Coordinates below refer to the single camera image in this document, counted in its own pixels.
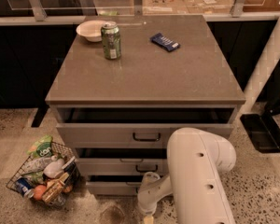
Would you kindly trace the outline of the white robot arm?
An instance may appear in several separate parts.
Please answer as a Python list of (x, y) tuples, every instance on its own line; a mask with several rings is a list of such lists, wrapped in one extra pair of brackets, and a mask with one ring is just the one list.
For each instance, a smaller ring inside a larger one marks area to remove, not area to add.
[(172, 195), (178, 224), (236, 224), (219, 174), (236, 162), (232, 144), (216, 134), (181, 128), (167, 143), (169, 174), (144, 175), (138, 207), (146, 224), (153, 223), (158, 201)]

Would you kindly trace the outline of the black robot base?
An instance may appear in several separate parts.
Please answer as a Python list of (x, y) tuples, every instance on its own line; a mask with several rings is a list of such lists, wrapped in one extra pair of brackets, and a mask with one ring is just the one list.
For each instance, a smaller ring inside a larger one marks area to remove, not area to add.
[(280, 152), (280, 126), (273, 118), (280, 115), (280, 96), (268, 102), (261, 115), (243, 114), (240, 121), (255, 148), (260, 153)]

